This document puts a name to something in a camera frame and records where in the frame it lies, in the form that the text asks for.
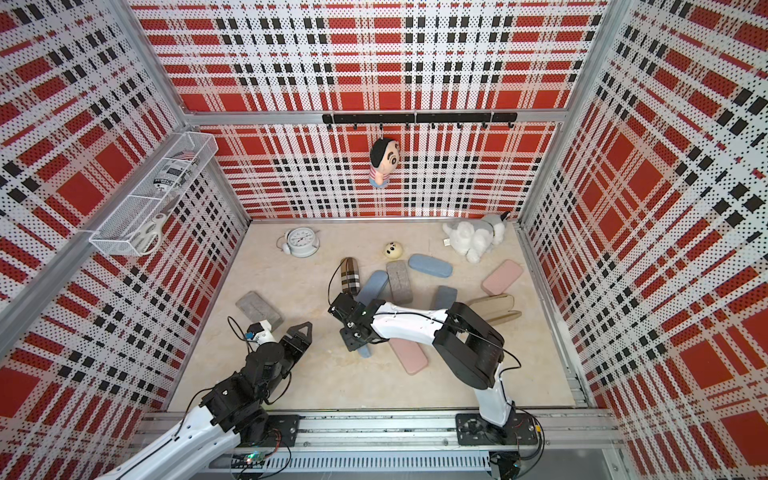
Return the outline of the small pink glasses case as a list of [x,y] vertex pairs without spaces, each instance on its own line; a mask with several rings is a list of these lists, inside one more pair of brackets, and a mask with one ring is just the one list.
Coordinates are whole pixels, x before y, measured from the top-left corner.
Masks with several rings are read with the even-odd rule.
[[506,292],[523,274],[523,267],[513,260],[504,260],[482,282],[481,289],[489,296]]

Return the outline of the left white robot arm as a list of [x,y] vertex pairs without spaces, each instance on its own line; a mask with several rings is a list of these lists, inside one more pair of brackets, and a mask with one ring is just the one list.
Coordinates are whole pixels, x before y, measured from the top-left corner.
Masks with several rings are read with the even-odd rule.
[[198,392],[200,402],[191,402],[176,425],[103,479],[189,479],[244,437],[264,433],[264,406],[311,346],[312,324],[295,325],[276,339],[266,320],[247,329],[228,322],[246,345],[243,367]]

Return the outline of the teal-lined glasses case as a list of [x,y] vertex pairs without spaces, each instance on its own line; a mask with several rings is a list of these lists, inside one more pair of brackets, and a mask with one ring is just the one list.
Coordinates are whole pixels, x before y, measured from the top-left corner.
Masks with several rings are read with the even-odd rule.
[[414,297],[407,264],[402,260],[391,261],[387,263],[386,271],[393,303],[411,304]]

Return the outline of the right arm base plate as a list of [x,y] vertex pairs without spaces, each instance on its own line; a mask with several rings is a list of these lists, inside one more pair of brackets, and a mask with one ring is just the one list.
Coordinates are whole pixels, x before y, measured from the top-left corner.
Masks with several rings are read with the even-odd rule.
[[461,446],[536,446],[539,434],[533,417],[514,411],[503,426],[483,419],[478,413],[457,414],[455,426]]

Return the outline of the teal grey case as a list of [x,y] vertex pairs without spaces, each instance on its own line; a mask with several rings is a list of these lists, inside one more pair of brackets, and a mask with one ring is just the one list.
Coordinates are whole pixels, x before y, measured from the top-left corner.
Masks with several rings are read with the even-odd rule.
[[433,310],[449,309],[456,301],[458,291],[455,288],[440,285],[432,302]]

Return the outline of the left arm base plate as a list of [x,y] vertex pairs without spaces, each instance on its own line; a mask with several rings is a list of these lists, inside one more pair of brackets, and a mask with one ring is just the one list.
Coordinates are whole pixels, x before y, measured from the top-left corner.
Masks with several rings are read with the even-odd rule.
[[240,434],[241,447],[293,448],[299,431],[300,415],[262,414]]

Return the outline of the beige case with dark glasses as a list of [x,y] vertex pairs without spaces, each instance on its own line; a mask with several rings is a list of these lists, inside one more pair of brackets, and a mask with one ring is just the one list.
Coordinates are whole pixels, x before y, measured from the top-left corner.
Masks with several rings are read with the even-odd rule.
[[357,260],[353,257],[344,258],[340,272],[342,291],[352,296],[358,295],[361,290],[361,280]]

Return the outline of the blue case with white sunglasses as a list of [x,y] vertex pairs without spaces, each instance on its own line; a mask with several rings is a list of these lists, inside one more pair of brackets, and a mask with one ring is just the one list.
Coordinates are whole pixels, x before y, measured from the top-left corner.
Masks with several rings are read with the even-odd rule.
[[363,358],[370,358],[372,356],[372,352],[368,345],[363,345],[360,348],[356,350],[356,352]]

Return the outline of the blue case with pink glasses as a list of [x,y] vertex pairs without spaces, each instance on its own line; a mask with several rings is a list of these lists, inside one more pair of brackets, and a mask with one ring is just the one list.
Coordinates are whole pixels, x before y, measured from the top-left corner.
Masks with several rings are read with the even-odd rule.
[[408,266],[417,272],[437,278],[449,278],[453,274],[453,266],[450,263],[424,254],[411,255]]

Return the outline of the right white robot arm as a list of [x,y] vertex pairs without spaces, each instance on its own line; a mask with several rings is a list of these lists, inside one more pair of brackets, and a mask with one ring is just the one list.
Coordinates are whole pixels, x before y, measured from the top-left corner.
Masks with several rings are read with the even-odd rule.
[[505,340],[468,305],[417,310],[380,299],[365,305],[342,292],[328,312],[341,322],[350,351],[393,339],[434,347],[455,377],[474,390],[481,418],[497,427],[507,424],[512,405],[501,382]]

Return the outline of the grey marble teal-lined case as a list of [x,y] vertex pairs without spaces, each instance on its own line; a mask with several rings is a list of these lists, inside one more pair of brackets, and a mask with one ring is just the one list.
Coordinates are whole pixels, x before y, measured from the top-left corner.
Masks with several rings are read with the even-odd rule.
[[255,291],[246,293],[235,305],[252,323],[267,321],[272,331],[283,324],[280,313]]

